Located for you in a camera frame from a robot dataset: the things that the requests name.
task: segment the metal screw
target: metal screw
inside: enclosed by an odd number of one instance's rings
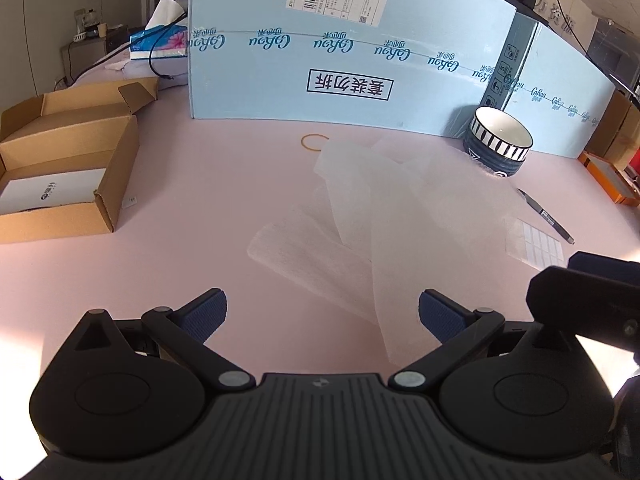
[[[622,331],[627,337],[633,337],[638,332],[638,322],[635,319],[628,319],[622,327]]]
[[[228,372],[221,373],[218,377],[220,384],[224,386],[244,386],[251,380],[251,376],[247,372],[241,370],[230,370]]]
[[[410,370],[398,372],[394,376],[396,384],[404,388],[417,388],[418,386],[422,386],[426,380],[420,372],[412,372]]]

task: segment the chinese characters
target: chinese characters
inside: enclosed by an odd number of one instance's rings
[[[214,50],[221,48],[225,44],[224,34],[218,34],[215,27],[198,27],[191,34],[187,45],[189,48],[197,48],[204,52],[209,47]]]
[[[256,38],[249,40],[249,46],[261,45],[264,50],[269,50],[274,44],[278,48],[287,48],[291,42],[289,34],[283,34],[281,28],[262,28],[256,32]]]
[[[386,40],[385,46],[377,46],[374,54],[382,54],[391,61],[396,56],[398,61],[406,61],[411,55],[411,51],[404,47],[404,41]]]
[[[392,86],[393,80],[383,77],[309,70],[306,91],[388,101]]]
[[[474,70],[474,73],[473,73],[472,76],[473,77],[477,77],[480,81],[485,83],[485,82],[489,81],[489,79],[491,79],[491,76],[494,73],[494,69],[495,69],[495,67],[493,67],[493,66],[482,65],[480,70]]]
[[[353,40],[347,39],[346,32],[326,32],[323,40],[314,41],[314,48],[325,48],[329,54],[339,48],[340,52],[346,54],[353,48]]]
[[[430,57],[428,64],[435,65],[438,67],[438,70],[444,70],[445,68],[449,72],[455,72],[460,63],[454,61],[456,54],[453,52],[439,52],[438,57]]]

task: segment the pink table surface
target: pink table surface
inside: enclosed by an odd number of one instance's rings
[[[207,345],[256,377],[375,371],[386,378],[395,367],[378,327],[254,262],[246,249],[265,224],[308,200],[322,182],[313,172],[318,154],[300,146],[302,135],[372,146],[391,131],[192,120],[187,88],[161,92],[138,119],[141,145],[126,193],[138,203],[122,211],[114,234],[0,246],[0,349],[3,340],[4,348],[34,349],[44,370],[90,308],[105,308],[116,319],[139,317],[158,305],[177,308],[217,286],[227,294],[228,314]],[[398,142],[419,135],[393,134]],[[512,181],[574,236],[572,249],[639,259],[637,210],[615,205],[576,160],[533,152]],[[568,247],[563,243],[566,258]],[[504,280],[523,297],[536,273],[527,269],[525,279],[520,273]],[[14,374],[15,368],[9,366]],[[37,373],[24,377],[30,386],[12,397],[21,424],[27,424],[24,410]],[[10,477],[1,466],[0,476]]]

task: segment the box lid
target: box lid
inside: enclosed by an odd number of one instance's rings
[[[0,116],[0,142],[18,132],[37,118],[66,112],[72,121],[72,110],[113,105],[113,114],[135,113],[158,97],[158,78],[146,77],[124,81],[107,81],[50,92],[23,101],[2,112]],[[78,111],[78,120],[82,113]]]
[[[15,105],[0,118],[4,168],[114,150],[132,113],[157,95],[153,77],[69,88]]]

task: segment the orange box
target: orange box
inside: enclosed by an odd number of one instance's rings
[[[632,207],[640,205],[640,193],[609,161],[588,152],[582,152],[578,160],[593,175],[613,202]]]

